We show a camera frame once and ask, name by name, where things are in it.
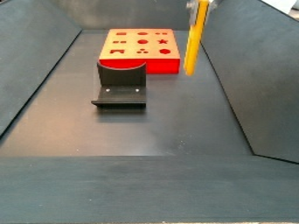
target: shape cutout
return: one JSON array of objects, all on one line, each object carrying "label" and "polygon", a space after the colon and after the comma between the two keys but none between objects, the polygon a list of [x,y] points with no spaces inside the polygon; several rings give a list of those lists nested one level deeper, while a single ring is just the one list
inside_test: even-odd
[{"label": "shape cutout", "polygon": [[111,50],[110,53],[125,53],[126,50]]}]

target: red shape sorter box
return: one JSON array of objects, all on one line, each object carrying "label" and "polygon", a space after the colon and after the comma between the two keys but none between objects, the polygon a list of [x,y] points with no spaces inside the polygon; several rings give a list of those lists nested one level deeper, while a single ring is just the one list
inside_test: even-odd
[{"label": "red shape sorter box", "polygon": [[113,29],[99,55],[106,67],[131,68],[146,63],[149,74],[178,74],[181,54],[171,29]]}]

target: circular hole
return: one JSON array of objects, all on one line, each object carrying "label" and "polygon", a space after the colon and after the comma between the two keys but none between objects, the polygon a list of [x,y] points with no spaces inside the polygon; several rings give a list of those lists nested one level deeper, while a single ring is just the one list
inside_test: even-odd
[{"label": "circular hole", "polygon": [[149,43],[149,41],[146,39],[139,39],[138,40],[138,44],[142,44],[143,45],[143,44],[147,44],[147,43]]},{"label": "circular hole", "polygon": [[167,53],[171,53],[171,51],[169,49],[162,49],[161,53],[167,54]]}]

